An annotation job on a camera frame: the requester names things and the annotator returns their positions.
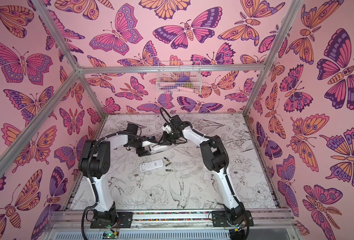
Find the white remote with display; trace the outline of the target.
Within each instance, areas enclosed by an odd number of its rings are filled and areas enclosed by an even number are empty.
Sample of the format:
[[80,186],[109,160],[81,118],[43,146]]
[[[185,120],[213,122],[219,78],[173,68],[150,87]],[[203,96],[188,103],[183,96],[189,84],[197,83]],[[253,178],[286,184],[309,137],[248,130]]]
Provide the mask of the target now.
[[147,172],[147,171],[155,170],[158,168],[162,168],[163,166],[164,166],[163,160],[158,159],[158,160],[154,160],[151,162],[146,162],[146,163],[140,164],[140,171]]

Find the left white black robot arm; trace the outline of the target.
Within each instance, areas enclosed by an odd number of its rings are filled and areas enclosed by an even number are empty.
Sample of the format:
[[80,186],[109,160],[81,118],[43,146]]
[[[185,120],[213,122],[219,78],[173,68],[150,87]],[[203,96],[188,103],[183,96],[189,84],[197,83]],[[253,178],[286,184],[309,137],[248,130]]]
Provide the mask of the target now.
[[85,208],[83,218],[93,211],[90,220],[92,228],[112,227],[118,223],[115,202],[109,190],[106,174],[111,168],[111,149],[118,147],[134,148],[139,153],[145,150],[146,144],[156,144],[156,137],[138,135],[139,126],[128,124],[127,129],[109,134],[98,140],[87,140],[83,146],[78,169],[90,183],[95,203]]

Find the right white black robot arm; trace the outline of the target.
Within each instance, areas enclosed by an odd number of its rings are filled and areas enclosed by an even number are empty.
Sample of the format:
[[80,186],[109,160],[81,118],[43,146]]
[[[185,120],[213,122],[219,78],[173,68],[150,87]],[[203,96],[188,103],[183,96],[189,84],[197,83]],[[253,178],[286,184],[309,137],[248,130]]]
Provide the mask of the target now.
[[229,155],[221,138],[197,131],[190,122],[182,121],[177,115],[164,120],[163,140],[176,144],[178,139],[183,138],[200,148],[205,167],[212,172],[218,183],[229,224],[239,228],[249,227],[251,220],[232,183]]

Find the white battery cover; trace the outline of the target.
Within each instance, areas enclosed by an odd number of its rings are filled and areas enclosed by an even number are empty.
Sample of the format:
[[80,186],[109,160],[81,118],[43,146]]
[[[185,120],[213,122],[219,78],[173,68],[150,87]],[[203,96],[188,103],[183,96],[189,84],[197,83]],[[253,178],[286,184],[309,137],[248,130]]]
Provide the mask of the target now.
[[205,181],[209,181],[209,180],[212,179],[212,175],[209,172],[204,172],[203,178],[204,178]]

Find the purple object in basket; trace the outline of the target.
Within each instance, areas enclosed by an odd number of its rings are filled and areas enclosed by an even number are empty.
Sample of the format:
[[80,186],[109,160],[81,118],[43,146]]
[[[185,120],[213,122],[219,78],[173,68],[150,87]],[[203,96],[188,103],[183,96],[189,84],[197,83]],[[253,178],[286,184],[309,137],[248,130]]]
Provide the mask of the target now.
[[190,83],[190,82],[191,80],[188,76],[183,76],[176,81],[177,84]]

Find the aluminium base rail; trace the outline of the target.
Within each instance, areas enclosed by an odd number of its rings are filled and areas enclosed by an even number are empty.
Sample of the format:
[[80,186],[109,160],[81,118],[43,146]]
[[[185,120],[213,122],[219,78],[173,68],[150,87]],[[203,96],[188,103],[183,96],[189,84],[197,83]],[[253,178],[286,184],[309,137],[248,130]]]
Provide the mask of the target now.
[[81,226],[82,211],[54,213],[44,240],[301,240],[288,210],[252,209],[250,226],[236,231],[223,210],[118,211],[115,227]]

